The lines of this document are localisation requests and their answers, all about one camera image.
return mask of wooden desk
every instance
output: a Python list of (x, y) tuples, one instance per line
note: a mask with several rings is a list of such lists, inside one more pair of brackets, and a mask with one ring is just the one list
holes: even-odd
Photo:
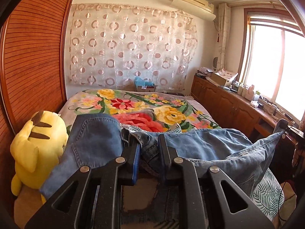
[[(205, 107), (219, 126), (240, 130), (251, 141), (256, 141), (259, 134), (263, 137), (271, 135), (277, 124), (264, 109), (254, 108), (244, 97), (197, 76), (194, 76), (191, 95)], [(296, 143), (291, 137), (287, 138), (291, 143)]]

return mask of white wall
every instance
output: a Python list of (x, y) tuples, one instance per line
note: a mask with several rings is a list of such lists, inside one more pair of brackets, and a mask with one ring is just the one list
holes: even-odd
[[(148, 6), (164, 10), (177, 10), (170, 6), (172, 0), (73, 0), (72, 4), (76, 3), (117, 3), (117, 4), (129, 4), (129, 5), (138, 5), (138, 6)], [(212, 62), (214, 58), (214, 48), (217, 41), (218, 33), (215, 29), (214, 22), (209, 22), (202, 20), (198, 17), (195, 17), (197, 34), (198, 34), (198, 45), (195, 52), (195, 56), (192, 61), (189, 63), (188, 74), (185, 82), (185, 93), (190, 92), (193, 76), (200, 66), (212, 67)], [(73, 85), (70, 83), (68, 78), (69, 75), (69, 64), (70, 64), (70, 53), (69, 53), (69, 39), (66, 41), (65, 47), (65, 76), (66, 76), (66, 93), (67, 98), (70, 98), (75, 93), (84, 90), (92, 89), (92, 86), (89, 85)]]
[(231, 9), (231, 25), (226, 47), (226, 70), (237, 72), (244, 34), (244, 8)]

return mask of yellow plush toy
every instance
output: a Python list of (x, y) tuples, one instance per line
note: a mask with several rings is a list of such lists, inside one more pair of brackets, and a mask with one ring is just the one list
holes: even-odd
[(49, 111), (35, 113), (10, 146), (16, 171), (11, 184), (12, 193), (18, 196), (22, 183), (39, 189), (59, 164), (67, 140), (65, 122), (58, 114)]

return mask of plush toy ear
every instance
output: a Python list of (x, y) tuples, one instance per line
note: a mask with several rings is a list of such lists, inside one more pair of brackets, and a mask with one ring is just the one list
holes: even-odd
[(15, 161), (31, 173), (35, 171), (39, 154), (39, 148), (28, 141), (33, 127), (33, 121), (28, 121), (17, 133), (10, 147), (10, 152)]

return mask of air conditioner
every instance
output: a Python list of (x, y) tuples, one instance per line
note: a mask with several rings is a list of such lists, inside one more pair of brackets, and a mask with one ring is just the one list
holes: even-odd
[(213, 21), (216, 18), (214, 5), (206, 0), (173, 0), (172, 6), (204, 20)]

